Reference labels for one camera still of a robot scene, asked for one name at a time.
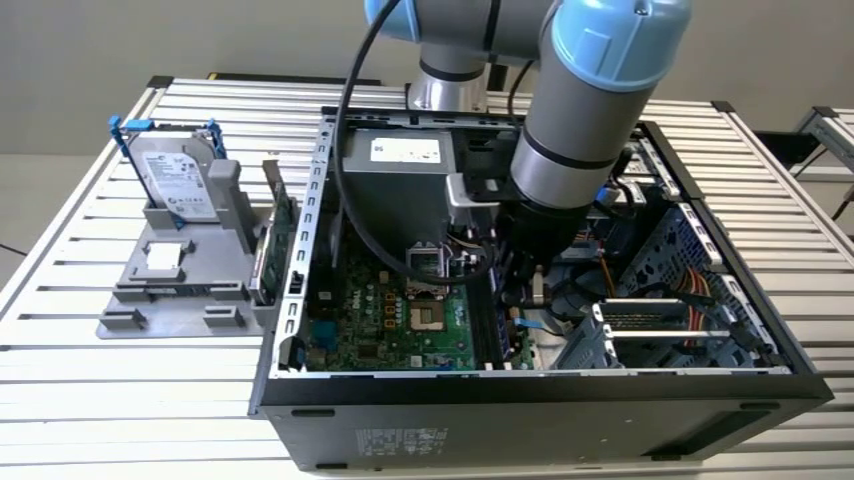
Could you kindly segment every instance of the orange wire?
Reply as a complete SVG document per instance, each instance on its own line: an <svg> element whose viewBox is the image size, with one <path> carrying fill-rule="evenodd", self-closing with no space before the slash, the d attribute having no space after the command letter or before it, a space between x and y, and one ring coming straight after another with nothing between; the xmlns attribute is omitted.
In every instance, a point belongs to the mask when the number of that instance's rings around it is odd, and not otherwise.
<svg viewBox="0 0 854 480"><path fill-rule="evenodd" d="M697 278L694 277L694 269L689 268L686 269L686 274L692 277L692 290L689 293L696 293L697 292ZM697 321L697 312L694 311L694 307L692 307L689 305L689 330L690 331L696 331L698 329L697 327L698 321ZM685 346L689 347L694 345L694 342L692 340L686 340L685 341Z"/></svg>
<svg viewBox="0 0 854 480"><path fill-rule="evenodd" d="M614 280L612 279L612 272L609 271L609 264L605 261L605 257L600 257L600 265L602 265L602 272L605 273L605 284L609 288L609 296L617 296L617 290L614 288Z"/></svg>

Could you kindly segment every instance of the slotted metal table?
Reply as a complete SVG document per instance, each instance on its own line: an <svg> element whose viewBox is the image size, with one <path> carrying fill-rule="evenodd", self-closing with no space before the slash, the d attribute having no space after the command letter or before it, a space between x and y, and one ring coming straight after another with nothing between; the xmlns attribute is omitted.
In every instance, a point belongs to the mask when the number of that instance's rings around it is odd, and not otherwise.
<svg viewBox="0 0 854 480"><path fill-rule="evenodd" d="M261 162L305 192L321 107L341 87L177 79L130 118L217 118L253 201ZM528 108L521 95L516 107ZM490 100L504 113L506 94ZM402 108L403 90L361 87L354 106ZM854 247L736 113L653 101L661 125L836 400L694 464L604 470L353 472L401 478L854 478ZM143 189L111 142L0 294L0 477L299 478L270 424L245 417L261 338L107 340L95 335L145 226Z"/></svg>

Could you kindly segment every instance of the green circuit board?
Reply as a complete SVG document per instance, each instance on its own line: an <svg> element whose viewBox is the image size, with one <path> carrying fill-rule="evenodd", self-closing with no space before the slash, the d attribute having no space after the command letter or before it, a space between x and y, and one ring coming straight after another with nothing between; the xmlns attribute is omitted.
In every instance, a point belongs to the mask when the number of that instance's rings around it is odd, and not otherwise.
<svg viewBox="0 0 854 480"><path fill-rule="evenodd" d="M313 321L310 370L475 368L465 287L437 300L410 299L406 286L373 256L351 252L337 319Z"/></svg>

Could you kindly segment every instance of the wire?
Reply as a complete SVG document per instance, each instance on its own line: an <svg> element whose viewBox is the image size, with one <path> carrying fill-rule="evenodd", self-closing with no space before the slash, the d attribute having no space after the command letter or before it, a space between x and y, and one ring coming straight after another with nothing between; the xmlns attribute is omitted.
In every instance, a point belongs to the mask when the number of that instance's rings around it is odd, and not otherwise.
<svg viewBox="0 0 854 480"><path fill-rule="evenodd" d="M525 78L525 74L529 73L532 65L534 65L534 60L529 60L528 62L525 62L525 66L522 67L522 70L520 70L520 75L517 75L517 79L513 81L510 93L508 94L508 115L510 115L510 121L513 122L513 126L517 131L522 129L522 126L520 125L520 119L513 112L513 102L517 98L517 90L520 90L520 85L522 85L522 79Z"/></svg>
<svg viewBox="0 0 854 480"><path fill-rule="evenodd" d="M842 201L842 203L840 204L840 208L837 208L837 211L834 212L833 216L830 217L832 220L838 220L840 219L840 217L845 213L845 209L849 208L849 203L852 203L850 200L844 200Z"/></svg>
<svg viewBox="0 0 854 480"><path fill-rule="evenodd" d="M605 214L605 216L609 217L612 220L634 220L636 219L636 217L633 215L622 215L622 214L617 213L612 209L612 207L605 205L600 200L594 200L593 208L600 210Z"/></svg>
<svg viewBox="0 0 854 480"><path fill-rule="evenodd" d="M537 330L546 332L553 337L564 337L564 334L549 330L549 328L546 327L546 325L544 325L542 322L538 322L534 320L526 320L525 318L514 318L513 323L517 327L536 328Z"/></svg>
<svg viewBox="0 0 854 480"><path fill-rule="evenodd" d="M0 243L0 248L2 248L2 249L4 249L4 250L8 250L10 252L12 252L12 253L15 253L15 254L18 254L18 255L20 255L22 257L26 257L27 255L30 255L30 253L28 253L28 252L26 252L26 251L23 251L23 250L19 250L19 249L18 249L18 248L15 248L15 247L10 247L8 245L6 245L6 244L3 244L3 243Z"/></svg>
<svg viewBox="0 0 854 480"><path fill-rule="evenodd" d="M609 263L605 260L605 256L600 257L600 265L602 265L602 273L605 274L605 286L608 287L609 297L617 297L617 289L614 288L614 280L612 279L612 272L609 271Z"/></svg>
<svg viewBox="0 0 854 480"><path fill-rule="evenodd" d="M449 238L454 241L454 243L459 244L461 246L463 246L466 248L481 248L481 245L475 245L474 243L465 242L463 240L457 238L450 233L449 233Z"/></svg>
<svg viewBox="0 0 854 480"><path fill-rule="evenodd" d="M634 208L636 196L632 193L632 189L629 188L629 185L626 185L624 181L620 178L617 178L617 176L612 176L612 182L614 182L614 185L617 185L617 188L620 188L624 191L624 195L626 196L626 206L629 208Z"/></svg>
<svg viewBox="0 0 854 480"><path fill-rule="evenodd" d="M822 149L818 151L818 153L816 154L816 156L813 158L810 158L808 160L808 162L804 164L804 167L801 167L801 170L798 170L798 173L796 173L792 177L793 178L798 178L798 176L804 173L804 171L810 167L810 165L813 165L813 163L816 163L816 160L818 160L818 157L821 157L825 152L828 152L828 147L822 147Z"/></svg>
<svg viewBox="0 0 854 480"><path fill-rule="evenodd" d="M347 108L350 106L350 99L353 97L353 91L357 86L359 71L362 70L365 59L369 55L369 51L371 50L371 45L374 44L374 40L377 39L377 35L379 34L383 23L386 22L389 15L391 15L391 11L398 6L398 3L401 3L401 0L389 0L382 10L379 11L377 18L374 19L374 23L371 24L371 28L369 29L369 33L365 36L365 40L362 41L362 45L357 53L357 58L354 59L350 73L347 75L347 80L345 82L345 89L342 91L342 96L338 103L338 113L335 115L335 148L333 152L333 173L335 177L335 186L338 187L342 206L345 207L345 212L347 213L347 217L350 218L350 223L353 224L354 230L362 238L365 245L369 247L374 255L377 255L379 260L401 275L405 275L414 280L431 285L458 285L462 283L469 283L487 274L496 260L496 252L493 250L493 246L486 242L481 245L485 253L483 262L474 272L462 277L437 277L434 275L427 275L426 273L414 269L386 251L381 243L367 231L362 216L359 215L357 208L350 203L350 191L345 179L345 123L347 117Z"/></svg>
<svg viewBox="0 0 854 480"><path fill-rule="evenodd" d="M701 293L710 297L712 296L712 289L709 288L709 282L706 281L706 277L704 277L704 275L698 272L697 276L701 280L702 286L704 288L701 289ZM706 319L706 314L701 312L701 317L700 317L700 329L704 330L704 320Z"/></svg>

